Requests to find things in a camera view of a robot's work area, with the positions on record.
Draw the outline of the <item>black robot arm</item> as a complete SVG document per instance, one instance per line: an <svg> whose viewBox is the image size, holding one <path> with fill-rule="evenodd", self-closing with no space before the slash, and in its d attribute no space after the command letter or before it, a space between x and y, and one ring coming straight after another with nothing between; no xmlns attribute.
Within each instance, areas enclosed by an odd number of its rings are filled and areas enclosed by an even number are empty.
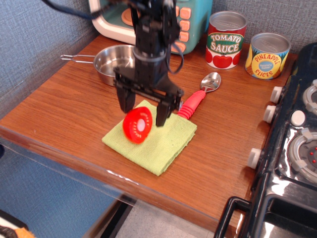
<svg viewBox="0 0 317 238"><path fill-rule="evenodd" d="M135 31L134 67L115 67L120 108L130 112L139 94L158 103L156 125L179 109L183 90L168 77L171 48L180 34L174 0L129 0Z"/></svg>

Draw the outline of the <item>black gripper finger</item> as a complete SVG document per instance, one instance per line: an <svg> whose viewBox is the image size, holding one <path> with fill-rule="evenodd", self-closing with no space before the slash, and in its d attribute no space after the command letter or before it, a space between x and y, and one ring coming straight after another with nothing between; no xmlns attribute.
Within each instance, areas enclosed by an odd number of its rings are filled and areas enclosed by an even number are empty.
<svg viewBox="0 0 317 238"><path fill-rule="evenodd" d="M116 91L121 110L128 113L135 105L136 94L121 86L116 86Z"/></svg>
<svg viewBox="0 0 317 238"><path fill-rule="evenodd" d="M174 109L175 103L172 98L161 100L157 106L156 126L164 126L166 119L170 117Z"/></svg>

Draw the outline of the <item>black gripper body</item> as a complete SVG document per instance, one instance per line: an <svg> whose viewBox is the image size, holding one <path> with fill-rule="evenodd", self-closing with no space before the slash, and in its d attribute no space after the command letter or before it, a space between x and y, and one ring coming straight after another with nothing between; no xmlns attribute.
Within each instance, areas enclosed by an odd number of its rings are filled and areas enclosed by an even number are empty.
<svg viewBox="0 0 317 238"><path fill-rule="evenodd" d="M156 102L172 98L175 103L175 110L180 109L181 97L184 91L174 84L168 77L171 72L169 67L171 49L163 50L158 55L148 55L141 50L134 48L134 66L115 67L115 86L130 89Z"/></svg>

